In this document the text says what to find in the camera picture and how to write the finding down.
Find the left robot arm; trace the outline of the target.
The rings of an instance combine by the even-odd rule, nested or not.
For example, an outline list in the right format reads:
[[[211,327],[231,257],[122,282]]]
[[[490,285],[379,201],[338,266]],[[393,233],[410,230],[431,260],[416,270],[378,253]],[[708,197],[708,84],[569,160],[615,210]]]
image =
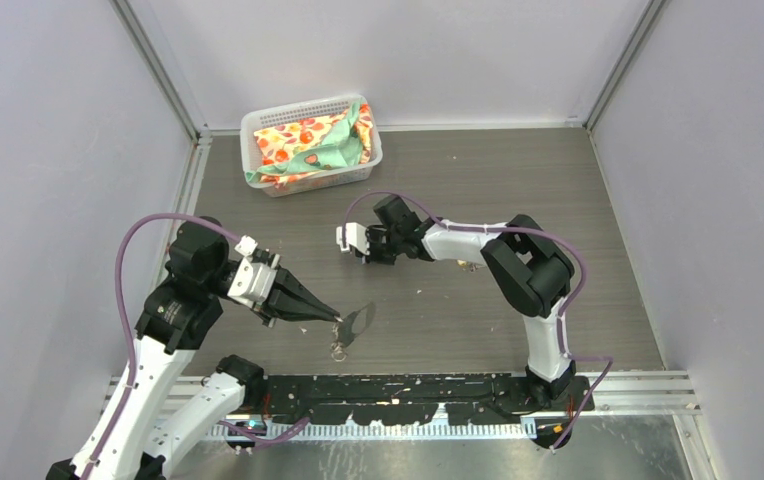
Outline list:
[[[264,370],[230,355],[181,408],[160,416],[224,301],[248,308],[265,325],[342,319],[253,238],[211,217],[181,214],[177,220],[166,277],[136,322],[122,319],[128,358],[122,378],[82,448],[50,467],[51,479],[167,479],[229,413],[251,414],[263,405]]]

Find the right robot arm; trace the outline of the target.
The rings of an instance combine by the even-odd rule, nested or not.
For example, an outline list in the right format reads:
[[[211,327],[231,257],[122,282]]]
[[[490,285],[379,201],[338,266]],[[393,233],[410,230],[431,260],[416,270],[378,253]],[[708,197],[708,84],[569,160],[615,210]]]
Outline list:
[[[569,395],[576,362],[568,348],[566,310],[584,279],[573,249],[519,214],[505,223],[467,224],[416,211],[417,201],[386,192],[373,212],[377,223],[344,220],[336,243],[365,263],[392,265],[405,256],[427,262],[457,261],[488,269],[503,298],[522,315],[528,358],[524,385],[532,403],[554,410]]]

